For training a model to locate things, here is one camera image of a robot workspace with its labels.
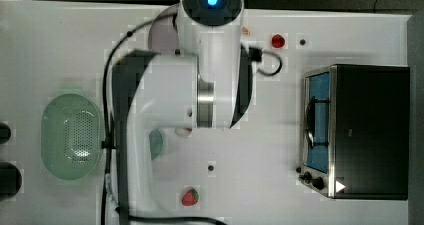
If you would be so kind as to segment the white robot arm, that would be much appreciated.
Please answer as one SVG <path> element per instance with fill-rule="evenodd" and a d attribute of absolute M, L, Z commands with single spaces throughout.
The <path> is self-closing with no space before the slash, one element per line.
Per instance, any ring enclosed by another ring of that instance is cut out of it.
<path fill-rule="evenodd" d="M 172 24 L 179 54 L 134 50 L 113 66 L 120 225 L 166 221 L 152 194 L 153 131 L 229 129 L 247 111 L 253 69 L 243 12 L 244 0 L 180 0 Z"/>

